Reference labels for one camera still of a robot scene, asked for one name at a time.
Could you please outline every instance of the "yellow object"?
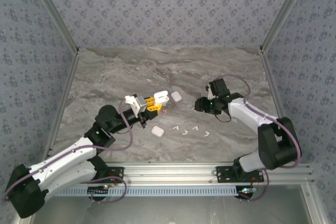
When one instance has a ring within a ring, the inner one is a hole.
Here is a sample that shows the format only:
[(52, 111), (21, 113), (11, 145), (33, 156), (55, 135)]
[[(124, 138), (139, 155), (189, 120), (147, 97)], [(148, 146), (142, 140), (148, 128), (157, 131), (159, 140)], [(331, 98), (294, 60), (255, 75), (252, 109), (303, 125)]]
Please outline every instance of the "yellow object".
[(147, 103), (147, 108), (148, 108), (148, 107), (154, 105), (154, 101), (155, 101), (155, 99), (154, 99), (154, 97), (149, 97), (149, 98), (147, 98), (145, 101), (146, 101), (146, 103)]
[(155, 111), (155, 110), (157, 110), (158, 113), (159, 113), (160, 110), (161, 110), (161, 108), (162, 108), (162, 104), (157, 104), (157, 105), (153, 105), (153, 106), (147, 107), (147, 110), (148, 111)]

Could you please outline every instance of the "marble table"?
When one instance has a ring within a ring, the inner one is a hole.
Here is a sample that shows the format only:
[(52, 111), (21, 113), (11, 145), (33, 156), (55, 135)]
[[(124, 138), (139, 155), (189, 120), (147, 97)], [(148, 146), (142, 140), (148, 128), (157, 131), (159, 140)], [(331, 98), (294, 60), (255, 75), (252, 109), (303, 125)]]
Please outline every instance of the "marble table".
[[(78, 140), (92, 126), (99, 109), (118, 107), (126, 95), (144, 97), (155, 92), (178, 91), (182, 101), (172, 99), (167, 114), (149, 121), (143, 129), (133, 127), (134, 143), (126, 151), (103, 152), (106, 161), (232, 161), (257, 148), (256, 134), (241, 121), (218, 121), (213, 115), (196, 112), (195, 100), (206, 95), (208, 82), (224, 72), (243, 76), (252, 88), (250, 102), (276, 114), (270, 88), (255, 48), (167, 47), (88, 48), (79, 51), (79, 63), (71, 86), (54, 150), (58, 152)], [(231, 92), (246, 93), (237, 79), (225, 78)], [(153, 126), (165, 130), (159, 138)], [(198, 125), (199, 130), (192, 130)], [(210, 135), (204, 137), (205, 131)], [(128, 144), (128, 134), (115, 134), (113, 147)]]

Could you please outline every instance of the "wall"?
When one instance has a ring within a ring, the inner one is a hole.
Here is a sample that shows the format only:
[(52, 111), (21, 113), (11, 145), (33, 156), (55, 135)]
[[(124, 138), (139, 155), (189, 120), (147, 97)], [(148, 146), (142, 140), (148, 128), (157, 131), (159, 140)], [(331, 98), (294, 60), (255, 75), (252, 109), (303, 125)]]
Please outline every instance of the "wall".
[(297, 0), (267, 52), (304, 161), (336, 223), (336, 0)]
[[(41, 160), (71, 60), (40, 0), (1, 0), (1, 193), (16, 165)], [(0, 223), (12, 223), (2, 197), (0, 209)]]
[(261, 44), (283, 0), (53, 0), (79, 47)]

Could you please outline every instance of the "purple cable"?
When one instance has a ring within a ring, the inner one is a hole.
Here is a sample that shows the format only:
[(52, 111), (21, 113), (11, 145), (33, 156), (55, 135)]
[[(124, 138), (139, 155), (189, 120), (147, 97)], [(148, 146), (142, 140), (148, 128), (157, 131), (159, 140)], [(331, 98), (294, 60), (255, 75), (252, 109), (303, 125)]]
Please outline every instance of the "purple cable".
[(105, 178), (98, 178), (98, 179), (90, 180), (90, 181), (87, 181), (87, 182), (84, 182), (84, 183), (95, 183), (95, 182), (99, 182), (99, 181), (106, 180), (106, 179), (117, 179), (117, 180), (121, 181), (121, 182), (125, 185), (125, 190), (124, 190), (124, 192), (123, 192), (122, 195), (121, 195), (119, 198), (117, 198), (117, 199), (114, 199), (114, 200), (108, 200), (108, 201), (97, 201), (97, 200), (94, 200), (94, 199), (93, 199), (93, 195), (94, 195), (95, 192), (97, 191), (97, 190), (94, 190), (94, 191), (92, 192), (92, 194), (91, 194), (91, 200), (92, 200), (92, 202), (97, 202), (98, 204), (109, 204), (109, 203), (115, 203), (115, 202), (117, 202), (117, 201), (119, 201), (119, 200), (122, 200), (122, 199), (125, 197), (126, 192), (127, 192), (127, 184), (126, 184), (125, 180), (123, 180), (122, 178), (119, 178), (119, 177), (116, 177), (116, 176), (109, 176), (109, 177), (105, 177)]
[[(44, 166), (42, 166), (40, 169), (41, 170), (44, 170), (45, 168), (47, 168), (48, 166), (52, 165), (53, 163), (59, 161), (60, 159), (64, 158), (65, 156), (73, 153), (73, 151), (78, 151), (80, 149), (84, 149), (84, 148), (96, 148), (96, 149), (100, 149), (100, 150), (104, 150), (104, 151), (124, 151), (126, 150), (127, 148), (131, 147), (132, 143), (133, 143), (133, 133), (132, 133), (132, 129), (131, 129), (131, 126), (130, 124), (128, 123), (126, 117), (124, 116), (124, 114), (121, 112), (121, 105), (123, 104), (124, 102), (124, 99), (119, 103), (119, 114), (121, 115), (121, 118), (123, 119), (124, 123), (126, 124), (126, 127), (129, 131), (129, 134), (130, 134), (130, 143), (125, 146), (125, 147), (121, 147), (121, 148), (107, 148), (107, 147), (101, 147), (101, 146), (97, 146), (97, 145), (83, 145), (83, 146), (79, 146), (79, 147), (76, 147), (68, 152), (65, 152), (63, 153), (62, 155), (60, 155), (59, 157), (53, 159), (52, 161), (50, 161), (49, 163), (45, 164)], [(22, 177), (21, 179), (15, 181), (6, 191), (5, 191), (5, 194), (4, 194), (4, 199), (7, 200), (7, 196), (9, 194), (10, 191), (13, 190), (13, 188), (15, 186), (17, 186), (18, 184), (20, 184), (22, 181), (25, 181), (26, 179), (34, 176), (35, 174), (39, 173), (39, 170), (36, 170), (32, 173), (29, 173), (27, 174), (26, 176)]]
[(239, 194), (240, 196), (246, 198), (246, 199), (242, 199), (242, 200), (253, 202), (253, 201), (257, 201), (257, 200), (263, 198), (263, 197), (266, 195), (266, 193), (267, 193), (267, 191), (268, 191), (268, 188), (269, 188), (269, 177), (268, 177), (268, 173), (267, 173), (267, 171), (264, 170), (264, 172), (265, 172), (265, 175), (266, 175), (266, 178), (267, 178), (267, 183), (266, 183), (265, 190), (262, 192), (262, 194), (260, 194), (260, 195), (259, 195), (257, 198), (255, 198), (255, 199), (250, 199), (249, 197), (247, 197), (247, 196), (244, 195), (244, 194)]
[(264, 114), (264, 113), (261, 113), (261, 112), (255, 110), (254, 108), (252, 108), (247, 103), (248, 96), (251, 94), (251, 88), (250, 88), (249, 84), (247, 83), (247, 81), (243, 77), (241, 77), (240, 75), (234, 74), (234, 73), (225, 73), (225, 74), (217, 77), (215, 80), (218, 80), (218, 79), (220, 79), (222, 77), (225, 77), (225, 76), (236, 77), (239, 80), (241, 80), (246, 85), (246, 87), (248, 89), (247, 94), (244, 96), (245, 106), (249, 110), (251, 110), (252, 112), (256, 113), (257, 115), (263, 116), (266, 119), (272, 121), (272, 123), (275, 123), (277, 126), (279, 126), (282, 130), (284, 130), (286, 132), (286, 134), (290, 137), (290, 139), (294, 143), (294, 146), (295, 146), (295, 149), (296, 149), (296, 152), (297, 152), (297, 159), (296, 159), (295, 163), (293, 165), (289, 165), (289, 166), (282, 166), (281, 168), (295, 168), (295, 167), (297, 167), (301, 162), (301, 151), (300, 151), (299, 144), (298, 144), (297, 140), (295, 139), (295, 137), (292, 135), (292, 133), (290, 133), (290, 131), (285, 126), (283, 126), (281, 123), (279, 123), (277, 120), (274, 120), (273, 118), (269, 117), (267, 114)]

